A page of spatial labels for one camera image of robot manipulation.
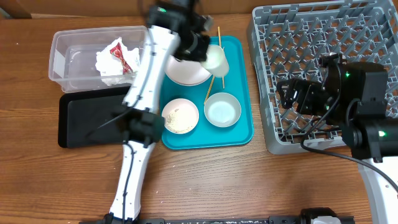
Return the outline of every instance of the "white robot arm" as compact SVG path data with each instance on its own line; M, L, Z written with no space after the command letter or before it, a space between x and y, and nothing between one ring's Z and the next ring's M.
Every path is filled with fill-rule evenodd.
M383 162L378 163L373 159L364 162L374 165L398 184L398 156L383 157ZM358 169L368 193L373 223L398 223L398 192L377 172L362 165L358 165Z
M137 96L142 95L143 99L139 100L135 106L138 110L149 110L151 113L156 113L159 104L159 93L160 87L164 79L164 67L170 55L174 54L180 43L180 37L177 33L171 32L163 27L152 26L149 30L149 35L153 38L153 50L151 38L146 38L144 47L143 59L141 63L141 69L137 76L137 79L127 93L124 101L128 106L133 106L137 100ZM149 67L151 57L154 57L152 66ZM131 149L128 145L123 146L123 164L119 178L118 190L116 197L113 201L111 210L114 217L122 218L123 209L126 211L126 218L132 218L135 220L141 209L140 198L141 188L145 176L145 170L150 157L151 152L155 148L153 142L147 148L142 143L129 141L128 144L133 148L134 160L132 162L132 172L129 174L131 165ZM126 206L123 207L123 194L126 186L126 180L129 176L129 182L127 185L126 195Z

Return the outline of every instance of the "crumpled paper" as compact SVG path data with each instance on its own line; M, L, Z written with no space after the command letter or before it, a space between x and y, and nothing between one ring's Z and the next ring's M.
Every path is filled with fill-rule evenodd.
M115 57L111 50L114 52L114 48L120 44L122 55L125 62L123 67L123 61L120 58ZM139 49L135 48L133 50L128 50L127 47L122 43L122 38L114 40L112 44L108 45L103 51L97 52L96 54L97 62L95 64L96 69L101 73L102 77L123 75L119 78L103 78L101 79L107 86L130 83L133 84L134 78L139 70Z

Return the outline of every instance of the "teal tray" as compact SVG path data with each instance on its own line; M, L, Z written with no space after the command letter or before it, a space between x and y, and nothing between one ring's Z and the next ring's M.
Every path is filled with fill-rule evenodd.
M212 37L210 43L218 45L218 37ZM165 76L160 91L160 112L168 102L177 98L185 98L192 101L199 110L199 122L195 129L189 133L174 134L165 129L162 140L165 146L170 149L183 150L237 146L247 144L253 138L253 117L242 45L237 38L232 36L223 36L221 43L225 47L224 51L229 64L229 73L224 78L225 89L223 90L222 80L215 78L210 95L225 92L235 96L242 107L241 117L238 122L228 128L213 126L205 117L203 105L211 77L197 86L181 86Z

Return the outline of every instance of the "wooden table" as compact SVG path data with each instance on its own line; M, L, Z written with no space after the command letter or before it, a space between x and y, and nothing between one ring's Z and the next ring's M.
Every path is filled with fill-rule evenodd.
M371 223L358 167L316 154L270 154L250 63L249 14L215 16L223 35L244 50L255 135L240 147L171 151L155 148L142 190L143 218L261 218L330 207ZM143 24L138 17L0 21L0 223L78 223L112 204L121 146L62 149L57 144L60 85L48 78L59 30ZM347 148L332 151L349 154Z

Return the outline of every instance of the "white plate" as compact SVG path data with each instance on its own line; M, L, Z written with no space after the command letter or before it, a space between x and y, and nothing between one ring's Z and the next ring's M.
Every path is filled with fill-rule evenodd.
M169 57L165 72L173 82L184 86L199 85L211 77L199 62L179 62L173 56Z
M226 128L241 117L242 108L235 96L229 93L216 93L205 104L206 119L214 126Z
M175 134L185 134L194 129L199 121L198 108L187 99L175 99L166 104L162 111L164 126Z

